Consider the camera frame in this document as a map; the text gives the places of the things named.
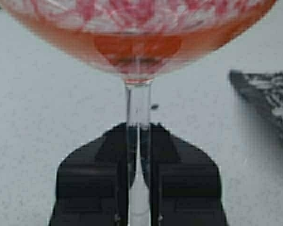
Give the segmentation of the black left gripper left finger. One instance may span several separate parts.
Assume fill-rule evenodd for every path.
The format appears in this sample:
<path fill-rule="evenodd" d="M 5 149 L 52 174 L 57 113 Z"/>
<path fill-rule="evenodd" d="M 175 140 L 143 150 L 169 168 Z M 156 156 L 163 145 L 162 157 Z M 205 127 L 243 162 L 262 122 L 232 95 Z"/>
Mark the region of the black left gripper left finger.
<path fill-rule="evenodd" d="M 126 123 L 69 154 L 56 175 L 50 226 L 125 226 Z"/>

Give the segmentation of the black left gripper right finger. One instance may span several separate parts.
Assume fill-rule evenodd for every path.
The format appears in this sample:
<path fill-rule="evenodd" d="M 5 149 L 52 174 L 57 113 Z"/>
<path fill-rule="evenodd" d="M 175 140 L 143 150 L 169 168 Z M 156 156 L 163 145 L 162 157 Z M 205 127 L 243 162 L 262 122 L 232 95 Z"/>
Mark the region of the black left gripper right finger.
<path fill-rule="evenodd" d="M 160 124 L 141 128 L 140 164 L 148 226 L 226 226 L 216 163 Z"/>

